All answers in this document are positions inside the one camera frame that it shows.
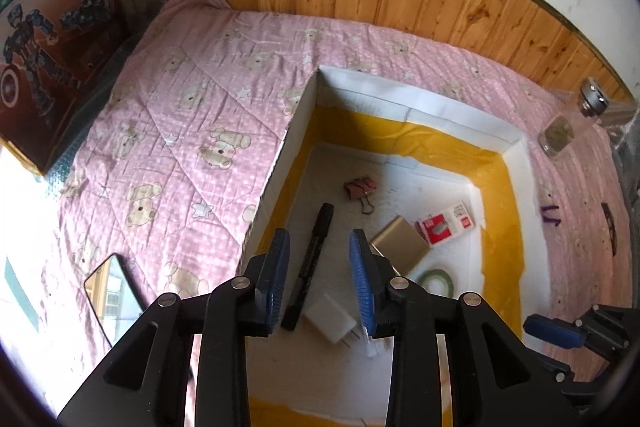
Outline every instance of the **mirror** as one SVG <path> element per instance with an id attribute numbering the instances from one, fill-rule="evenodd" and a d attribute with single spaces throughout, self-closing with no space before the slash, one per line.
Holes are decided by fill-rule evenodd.
<path id="1" fill-rule="evenodd" d="M 111 346 L 144 311 L 125 270 L 113 253 L 84 281 L 86 296 Z"/>

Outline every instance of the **gold power bank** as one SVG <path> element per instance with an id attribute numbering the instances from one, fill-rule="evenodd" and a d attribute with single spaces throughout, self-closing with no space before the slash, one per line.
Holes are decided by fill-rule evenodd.
<path id="1" fill-rule="evenodd" d="M 407 275 L 429 251 L 429 243 L 402 216 L 374 237 L 371 246 L 375 253 L 391 261 L 400 275 Z"/>

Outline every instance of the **pink quilt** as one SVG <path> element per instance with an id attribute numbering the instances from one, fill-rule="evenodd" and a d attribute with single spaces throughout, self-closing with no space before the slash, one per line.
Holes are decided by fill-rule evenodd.
<path id="1" fill-rule="evenodd" d="M 630 304 L 628 216 L 607 136 L 593 129 L 551 163 L 536 143 L 560 105 L 546 90 L 487 58 L 388 28 L 171 0 L 127 61 L 61 197 L 43 306 L 46 327 L 65 333 L 60 356 L 78 385 L 108 350 L 82 290 L 87 274 L 117 252 L 148 302 L 164 291 L 206 293 L 234 276 L 287 123 L 320 64 L 439 92 L 528 133 L 540 204 L 558 204 L 562 217 L 545 226 L 552 314 L 572 320 L 594 302 Z M 618 230 L 615 257 L 603 201 Z M 588 354 L 549 353 L 579 376 L 595 371 Z"/>

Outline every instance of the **binder clip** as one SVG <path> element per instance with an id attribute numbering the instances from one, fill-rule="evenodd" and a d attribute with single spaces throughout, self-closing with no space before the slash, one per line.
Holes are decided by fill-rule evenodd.
<path id="1" fill-rule="evenodd" d="M 356 178 L 350 182 L 346 182 L 344 189 L 347 191 L 351 201 L 360 200 L 362 206 L 361 212 L 363 214 L 368 215 L 373 213 L 375 207 L 369 201 L 369 195 L 378 189 L 378 184 L 369 176 L 363 176 L 362 178 Z"/>

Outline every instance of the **white star print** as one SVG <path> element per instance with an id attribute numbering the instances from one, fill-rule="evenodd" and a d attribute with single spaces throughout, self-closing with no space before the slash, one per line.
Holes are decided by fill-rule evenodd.
<path id="1" fill-rule="evenodd" d="M 236 91 L 236 99 L 237 100 L 240 100 L 241 98 L 248 99 L 250 92 L 251 92 L 251 89 L 246 89 L 246 87 L 242 86 L 241 90 Z"/>
<path id="2" fill-rule="evenodd" d="M 164 146 L 165 147 L 173 147 L 177 139 L 178 139 L 178 137 L 175 136 L 175 134 L 170 134 L 169 136 L 164 138 Z"/>
<path id="3" fill-rule="evenodd" d="M 209 217 L 209 214 L 212 211 L 212 208 L 205 203 L 204 201 L 202 203 L 192 203 L 191 206 L 193 207 L 193 216 L 191 217 Z"/>

